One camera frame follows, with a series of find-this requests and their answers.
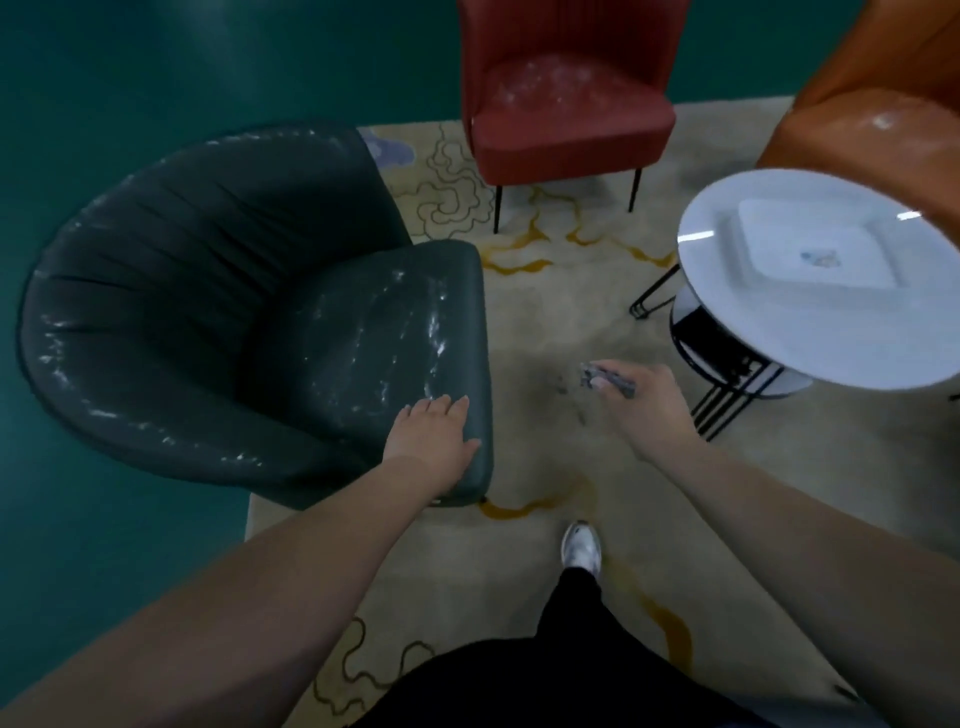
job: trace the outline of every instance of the patterned rug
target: patterned rug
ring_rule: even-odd
[[[401,538],[289,725],[351,723],[435,654],[533,634],[573,518],[599,526],[608,605],[675,666],[722,691],[838,699],[843,681],[679,492],[617,440],[577,371],[600,357],[663,362],[690,401],[706,392],[673,350],[666,313],[637,322],[627,307],[672,264],[689,201],[751,168],[788,104],[681,106],[633,214],[632,173],[513,187],[499,235],[459,122],[363,130],[414,239],[480,250],[496,464],[485,502],[429,510]],[[755,405],[720,444],[857,516],[960,552],[957,456],[945,454],[956,425],[940,394],[817,385]],[[918,492],[938,507],[918,508]],[[288,515],[255,497],[248,531]]]

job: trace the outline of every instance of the sneaker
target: sneaker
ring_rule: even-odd
[[[586,569],[593,578],[600,575],[600,537],[586,521],[574,521],[560,544],[560,560],[566,569]]]

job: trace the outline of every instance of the person's right arm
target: person's right arm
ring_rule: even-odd
[[[850,684],[895,726],[960,726],[960,565],[701,439],[666,367],[596,362],[637,455],[672,480]]]

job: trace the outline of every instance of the black pants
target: black pants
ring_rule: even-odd
[[[468,644],[400,678],[355,725],[769,726],[627,632],[567,569],[537,636]]]

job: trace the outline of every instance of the orange chair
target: orange chair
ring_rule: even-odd
[[[868,0],[757,166],[860,182],[960,245],[960,0]]]
[[[689,0],[457,0],[464,132],[496,186],[636,170],[666,146]]]

